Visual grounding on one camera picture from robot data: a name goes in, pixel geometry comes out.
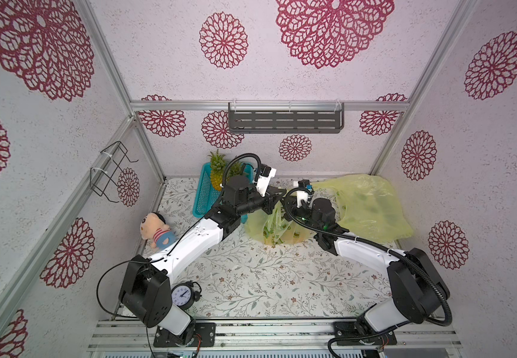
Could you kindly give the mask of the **pineapple front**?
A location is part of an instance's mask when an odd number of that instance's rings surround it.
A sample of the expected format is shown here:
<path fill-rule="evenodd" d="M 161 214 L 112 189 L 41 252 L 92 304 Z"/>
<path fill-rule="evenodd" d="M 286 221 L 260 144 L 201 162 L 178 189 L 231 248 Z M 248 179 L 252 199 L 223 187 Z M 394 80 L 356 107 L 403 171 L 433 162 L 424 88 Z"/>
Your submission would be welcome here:
<path fill-rule="evenodd" d="M 267 216 L 263 226 L 264 243 L 268 246 L 290 245 L 294 240 L 294 222 L 285 218 L 285 210 L 279 203 L 273 213 Z"/>

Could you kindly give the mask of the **yellow plastic bag top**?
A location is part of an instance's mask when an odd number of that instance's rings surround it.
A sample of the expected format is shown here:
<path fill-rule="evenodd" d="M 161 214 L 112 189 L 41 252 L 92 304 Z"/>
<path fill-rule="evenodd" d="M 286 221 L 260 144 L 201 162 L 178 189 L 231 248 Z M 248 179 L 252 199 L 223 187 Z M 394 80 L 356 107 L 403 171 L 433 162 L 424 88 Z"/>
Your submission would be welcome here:
<path fill-rule="evenodd" d="M 246 234 L 266 246 L 295 245 L 310 240 L 315 233 L 287 221 L 285 210 L 281 203 L 277 203 L 272 214 L 257 210 L 247 216 L 244 224 Z"/>

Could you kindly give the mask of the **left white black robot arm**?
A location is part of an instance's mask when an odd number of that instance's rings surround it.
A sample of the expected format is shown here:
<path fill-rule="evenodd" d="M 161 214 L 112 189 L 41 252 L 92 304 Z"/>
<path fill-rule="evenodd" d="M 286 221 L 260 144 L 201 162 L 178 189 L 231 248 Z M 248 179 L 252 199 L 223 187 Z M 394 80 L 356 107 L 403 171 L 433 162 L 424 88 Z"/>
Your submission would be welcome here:
<path fill-rule="evenodd" d="M 169 249 L 149 258 L 135 256 L 127 264 L 119 301 L 146 328 L 158 327 L 182 340 L 194 336 L 195 320 L 172 301 L 171 285 L 207 250 L 232 234 L 242 216 L 262 210 L 272 213 L 286 194 L 260 177 L 251 183 L 245 176 L 231 178 L 212 208 Z"/>

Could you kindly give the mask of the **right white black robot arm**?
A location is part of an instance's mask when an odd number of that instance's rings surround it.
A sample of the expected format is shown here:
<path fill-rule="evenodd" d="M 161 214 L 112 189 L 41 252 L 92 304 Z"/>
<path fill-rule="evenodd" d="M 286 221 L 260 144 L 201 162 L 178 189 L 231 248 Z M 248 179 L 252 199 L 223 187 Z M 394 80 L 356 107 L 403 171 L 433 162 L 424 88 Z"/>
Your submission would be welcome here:
<path fill-rule="evenodd" d="M 315 232 L 315 240 L 324 251 L 367 266 L 388 280 L 391 297 L 356 319 L 355 331 L 363 340 L 410 323 L 452 324 L 449 289 L 423 250 L 390 249 L 350 233 L 336 222 L 328 199 L 318 198 L 309 207 L 292 196 L 284 198 L 282 205 L 287 219 Z"/>

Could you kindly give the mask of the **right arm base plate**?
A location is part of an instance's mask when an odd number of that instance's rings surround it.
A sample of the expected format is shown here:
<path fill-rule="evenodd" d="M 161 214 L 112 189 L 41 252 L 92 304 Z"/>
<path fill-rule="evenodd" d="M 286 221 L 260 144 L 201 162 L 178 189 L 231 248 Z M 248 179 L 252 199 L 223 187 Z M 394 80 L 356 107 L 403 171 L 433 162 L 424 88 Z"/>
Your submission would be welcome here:
<path fill-rule="evenodd" d="M 364 322 L 340 321 L 333 323 L 335 338 L 339 346 L 347 345 L 371 345 L 384 346 L 396 345 L 397 338 L 393 331 L 382 331 L 378 335 L 370 326 Z"/>

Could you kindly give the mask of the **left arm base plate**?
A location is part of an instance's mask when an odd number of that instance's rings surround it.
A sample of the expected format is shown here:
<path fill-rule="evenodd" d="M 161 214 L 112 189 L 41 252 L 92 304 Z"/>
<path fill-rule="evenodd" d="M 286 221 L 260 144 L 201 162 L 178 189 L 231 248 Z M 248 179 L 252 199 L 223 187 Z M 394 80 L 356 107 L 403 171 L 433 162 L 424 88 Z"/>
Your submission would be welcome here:
<path fill-rule="evenodd" d="M 155 348 L 210 348 L 215 345 L 217 325 L 209 322 L 195 322 L 180 336 L 164 328 L 157 328 Z"/>

